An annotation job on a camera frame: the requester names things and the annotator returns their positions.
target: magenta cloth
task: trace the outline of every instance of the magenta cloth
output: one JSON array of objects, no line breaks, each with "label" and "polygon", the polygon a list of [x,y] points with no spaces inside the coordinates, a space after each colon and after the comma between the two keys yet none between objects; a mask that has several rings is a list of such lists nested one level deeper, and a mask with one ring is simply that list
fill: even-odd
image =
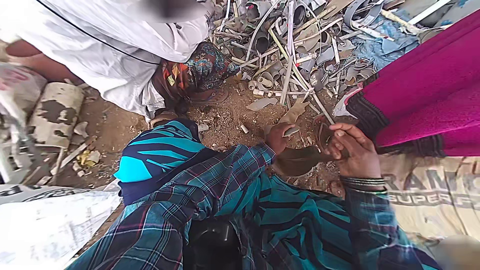
[{"label": "magenta cloth", "polygon": [[347,110],[378,146],[480,156],[480,11],[369,78]]}]

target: finger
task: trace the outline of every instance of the finger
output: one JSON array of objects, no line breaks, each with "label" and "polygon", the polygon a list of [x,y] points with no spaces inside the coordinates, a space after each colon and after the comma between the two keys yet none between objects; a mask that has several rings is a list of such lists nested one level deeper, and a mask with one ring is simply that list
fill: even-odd
[{"label": "finger", "polygon": [[294,126],[295,126],[295,124],[290,124],[290,123],[287,123],[287,122],[282,122],[282,123],[278,123],[277,125],[275,125],[275,127],[278,129],[279,133],[281,133],[281,134],[285,133],[285,131],[287,131],[289,128],[292,128]]},{"label": "finger", "polygon": [[339,160],[342,158],[342,152],[335,146],[335,144],[328,144],[327,149],[326,149],[330,155],[336,160]]},{"label": "finger", "polygon": [[344,130],[350,136],[354,137],[357,142],[365,149],[375,152],[373,142],[356,126],[347,123],[336,123],[329,127],[331,130]]},{"label": "finger", "polygon": [[361,146],[354,137],[350,136],[343,130],[336,130],[335,138],[337,138],[338,141],[345,146],[352,157],[355,155],[360,155],[363,151],[366,151],[366,149],[363,148],[363,146]]},{"label": "finger", "polygon": [[331,144],[333,144],[338,150],[340,150],[340,152],[345,148],[336,137],[332,138]]}]

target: dirt ground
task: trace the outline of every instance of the dirt ground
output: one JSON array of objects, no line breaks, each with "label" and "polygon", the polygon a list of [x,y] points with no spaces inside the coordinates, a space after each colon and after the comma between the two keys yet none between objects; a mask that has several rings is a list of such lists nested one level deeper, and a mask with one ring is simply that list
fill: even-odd
[{"label": "dirt ground", "polygon": [[[268,105],[260,111],[251,111],[247,105],[261,98],[254,96],[251,91],[240,91],[239,81],[228,79],[223,85],[229,90],[229,98],[215,106],[192,107],[187,116],[198,124],[209,126],[207,131],[200,132],[204,145],[223,150],[236,144],[248,146],[256,145],[263,139],[263,126],[275,124],[286,112],[287,108],[277,105]],[[320,100],[328,111],[332,111],[336,104],[327,94],[320,93]],[[289,147],[301,148],[310,145],[307,139],[310,136],[314,141],[312,119],[316,116],[310,107],[297,120],[300,132],[290,137]],[[351,119],[334,118],[336,122],[352,122]],[[90,149],[98,150],[102,154],[100,163],[87,171],[87,175],[79,177],[72,169],[72,162],[66,166],[57,178],[55,185],[78,188],[96,188],[110,183],[113,174],[119,166],[121,151],[126,144],[139,133],[147,129],[147,124],[138,114],[125,111],[115,104],[103,100],[99,93],[90,89],[86,92],[79,122],[87,121],[87,133],[96,135],[98,139]],[[245,134],[240,128],[245,125],[250,131]],[[333,162],[319,163],[309,173],[300,177],[284,178],[290,184],[304,189],[327,191],[337,196],[344,196],[344,191],[338,179],[338,169]],[[120,206],[97,231],[95,237],[79,252],[81,254],[96,240],[98,240],[119,216],[123,206]]]}]

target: broken plastic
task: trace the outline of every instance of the broken plastic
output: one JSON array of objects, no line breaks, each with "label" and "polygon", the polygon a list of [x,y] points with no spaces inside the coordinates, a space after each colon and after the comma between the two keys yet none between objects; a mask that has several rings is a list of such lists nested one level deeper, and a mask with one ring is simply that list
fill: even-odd
[{"label": "broken plastic", "polygon": [[268,104],[276,105],[277,102],[278,100],[276,98],[262,98],[248,105],[247,109],[259,111],[265,108]]}]

